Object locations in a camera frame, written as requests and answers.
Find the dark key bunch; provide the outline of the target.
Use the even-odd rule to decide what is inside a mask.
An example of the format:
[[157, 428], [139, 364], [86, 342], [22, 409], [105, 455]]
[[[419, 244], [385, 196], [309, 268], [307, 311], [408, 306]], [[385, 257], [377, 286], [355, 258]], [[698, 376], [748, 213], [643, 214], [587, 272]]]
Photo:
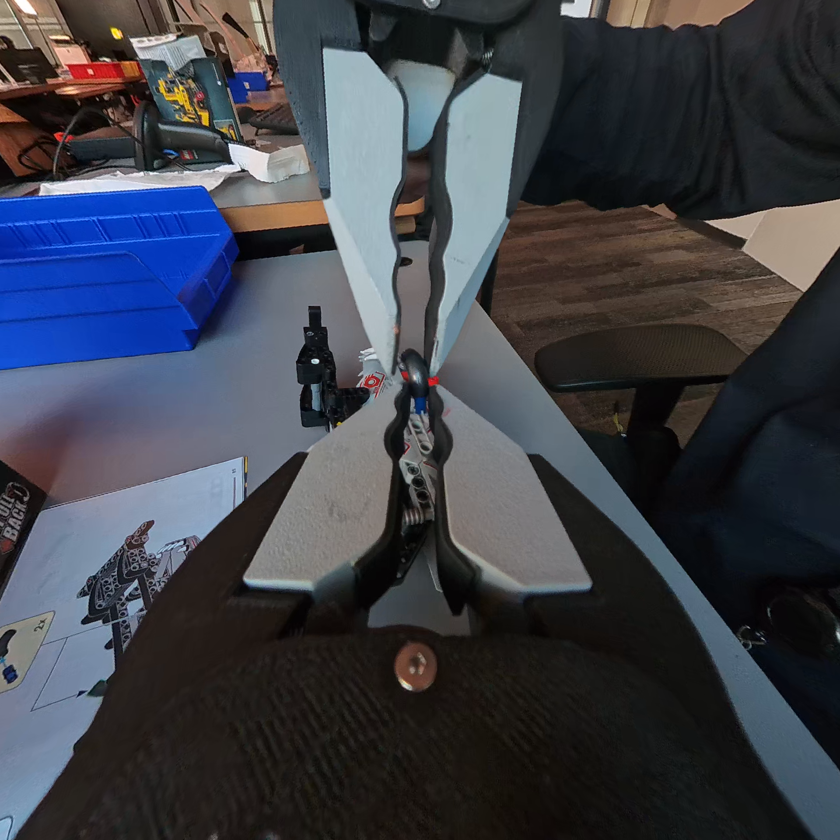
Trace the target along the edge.
[[757, 601], [753, 622], [736, 637], [747, 649], [784, 644], [799, 655], [839, 661], [838, 585], [773, 584]]

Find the white red lego panel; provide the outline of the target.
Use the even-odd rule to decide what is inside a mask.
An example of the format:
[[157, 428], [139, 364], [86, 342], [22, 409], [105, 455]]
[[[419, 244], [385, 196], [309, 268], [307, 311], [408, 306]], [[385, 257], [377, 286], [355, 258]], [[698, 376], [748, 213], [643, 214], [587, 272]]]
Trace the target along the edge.
[[387, 372], [385, 366], [380, 361], [373, 348], [361, 351], [359, 360], [361, 363], [361, 371], [357, 387], [367, 390], [368, 397], [364, 404], [368, 405], [372, 403], [383, 390], [387, 390], [393, 385], [394, 378], [393, 375]]

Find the grey lego technic assembly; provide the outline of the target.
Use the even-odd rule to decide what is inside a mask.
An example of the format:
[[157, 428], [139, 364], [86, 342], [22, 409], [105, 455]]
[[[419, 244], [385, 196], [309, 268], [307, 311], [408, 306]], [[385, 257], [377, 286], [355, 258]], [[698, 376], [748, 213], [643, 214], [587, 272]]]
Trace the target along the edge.
[[405, 582], [408, 572], [434, 530], [438, 466], [434, 435], [428, 415], [415, 411], [414, 401], [405, 427], [404, 450], [399, 460], [401, 491], [401, 548], [394, 585]]

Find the lego instruction booklet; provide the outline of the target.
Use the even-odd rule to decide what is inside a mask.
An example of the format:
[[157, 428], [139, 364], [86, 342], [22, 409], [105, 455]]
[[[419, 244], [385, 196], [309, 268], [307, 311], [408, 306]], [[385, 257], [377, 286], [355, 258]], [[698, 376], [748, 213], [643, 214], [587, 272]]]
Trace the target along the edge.
[[234, 458], [38, 515], [2, 593], [2, 838], [65, 768], [154, 598], [245, 499], [247, 467]]

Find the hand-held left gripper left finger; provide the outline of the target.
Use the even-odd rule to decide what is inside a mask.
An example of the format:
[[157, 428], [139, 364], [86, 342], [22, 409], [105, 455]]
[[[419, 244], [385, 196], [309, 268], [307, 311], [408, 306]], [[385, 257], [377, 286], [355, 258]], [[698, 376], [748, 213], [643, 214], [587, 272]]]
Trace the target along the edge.
[[383, 392], [310, 447], [244, 573], [257, 591], [324, 593], [385, 533], [395, 463], [385, 437], [402, 392]]

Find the black printed lego box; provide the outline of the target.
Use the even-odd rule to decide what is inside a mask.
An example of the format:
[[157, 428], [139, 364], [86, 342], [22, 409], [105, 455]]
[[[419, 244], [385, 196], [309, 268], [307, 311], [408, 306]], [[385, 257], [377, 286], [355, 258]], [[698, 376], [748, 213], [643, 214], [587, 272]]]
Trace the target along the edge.
[[46, 499], [40, 487], [1, 462], [1, 592]]

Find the dark grey lego piece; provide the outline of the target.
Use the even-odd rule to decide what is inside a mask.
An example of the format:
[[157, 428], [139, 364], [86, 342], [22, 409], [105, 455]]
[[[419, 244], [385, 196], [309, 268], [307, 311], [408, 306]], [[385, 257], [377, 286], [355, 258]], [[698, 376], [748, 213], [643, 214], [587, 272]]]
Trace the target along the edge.
[[438, 384], [438, 377], [429, 373], [425, 358], [415, 349], [402, 352], [399, 370], [413, 401], [413, 413], [427, 415], [429, 393]]

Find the black barcode scanner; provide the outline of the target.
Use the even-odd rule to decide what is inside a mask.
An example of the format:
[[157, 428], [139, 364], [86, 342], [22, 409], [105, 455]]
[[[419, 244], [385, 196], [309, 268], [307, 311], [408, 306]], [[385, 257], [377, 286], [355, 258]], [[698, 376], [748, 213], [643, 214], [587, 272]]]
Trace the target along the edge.
[[225, 135], [194, 122], [167, 121], [152, 101], [142, 101], [133, 114], [133, 162], [140, 172], [153, 172], [165, 150], [203, 151], [226, 164], [232, 162]]

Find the yellow vehicle lego box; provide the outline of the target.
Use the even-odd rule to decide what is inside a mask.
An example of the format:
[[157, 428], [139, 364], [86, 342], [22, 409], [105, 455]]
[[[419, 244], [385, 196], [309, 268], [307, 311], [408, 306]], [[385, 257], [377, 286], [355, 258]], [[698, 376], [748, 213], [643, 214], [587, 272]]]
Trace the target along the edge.
[[195, 123], [243, 143], [223, 65], [215, 57], [193, 59], [173, 70], [162, 60], [142, 59], [140, 67], [163, 120]]

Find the large blue plastic bin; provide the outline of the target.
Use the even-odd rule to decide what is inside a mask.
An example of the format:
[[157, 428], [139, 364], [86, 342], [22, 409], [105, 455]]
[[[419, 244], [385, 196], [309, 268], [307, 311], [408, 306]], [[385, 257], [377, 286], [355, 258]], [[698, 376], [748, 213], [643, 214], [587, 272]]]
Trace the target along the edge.
[[201, 186], [4, 198], [1, 369], [192, 350], [237, 256]]

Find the person's right forearm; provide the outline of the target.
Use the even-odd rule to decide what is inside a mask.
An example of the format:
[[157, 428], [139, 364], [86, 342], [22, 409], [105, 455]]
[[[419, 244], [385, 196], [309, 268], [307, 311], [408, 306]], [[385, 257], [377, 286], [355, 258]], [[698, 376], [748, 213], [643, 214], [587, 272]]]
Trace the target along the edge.
[[714, 26], [563, 24], [553, 120], [521, 199], [703, 221], [839, 197], [839, 2]]

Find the white paper sheet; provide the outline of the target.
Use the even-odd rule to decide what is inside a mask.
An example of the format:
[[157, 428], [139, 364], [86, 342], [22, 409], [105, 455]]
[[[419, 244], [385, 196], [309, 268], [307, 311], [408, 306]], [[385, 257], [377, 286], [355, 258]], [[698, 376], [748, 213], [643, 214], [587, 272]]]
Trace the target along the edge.
[[210, 193], [222, 185], [229, 176], [240, 172], [242, 171], [236, 164], [222, 164], [207, 171], [132, 171], [128, 173], [114, 171], [95, 177], [41, 183], [38, 194], [40, 196], [56, 196], [120, 193], [192, 186], [200, 186]]

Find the red plastic bin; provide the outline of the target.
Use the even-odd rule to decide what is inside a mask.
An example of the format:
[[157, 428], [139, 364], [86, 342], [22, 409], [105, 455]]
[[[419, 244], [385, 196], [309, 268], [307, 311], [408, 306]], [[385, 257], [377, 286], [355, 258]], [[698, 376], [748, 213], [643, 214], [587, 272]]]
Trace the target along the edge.
[[70, 63], [66, 68], [76, 80], [138, 81], [144, 78], [140, 63], [133, 60]]

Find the person's dark clothed body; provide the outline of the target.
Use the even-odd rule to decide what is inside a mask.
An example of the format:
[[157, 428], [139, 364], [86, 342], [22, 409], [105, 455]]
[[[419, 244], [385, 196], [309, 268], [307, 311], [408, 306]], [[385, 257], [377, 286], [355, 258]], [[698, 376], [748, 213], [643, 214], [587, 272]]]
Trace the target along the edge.
[[[765, 586], [838, 585], [838, 397], [835, 253], [723, 384], [646, 511], [734, 634]], [[838, 764], [838, 662], [747, 650]]]

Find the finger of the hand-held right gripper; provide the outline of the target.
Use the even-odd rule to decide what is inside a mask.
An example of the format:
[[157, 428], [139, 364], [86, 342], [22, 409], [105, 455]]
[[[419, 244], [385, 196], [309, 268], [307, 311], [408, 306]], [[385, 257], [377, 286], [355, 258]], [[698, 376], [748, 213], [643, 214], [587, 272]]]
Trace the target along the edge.
[[392, 374], [401, 326], [394, 227], [406, 177], [403, 91], [360, 51], [322, 50], [333, 238], [364, 330]]
[[452, 350], [508, 226], [521, 89], [516, 80], [475, 74], [453, 91], [434, 132], [424, 328], [431, 375]]

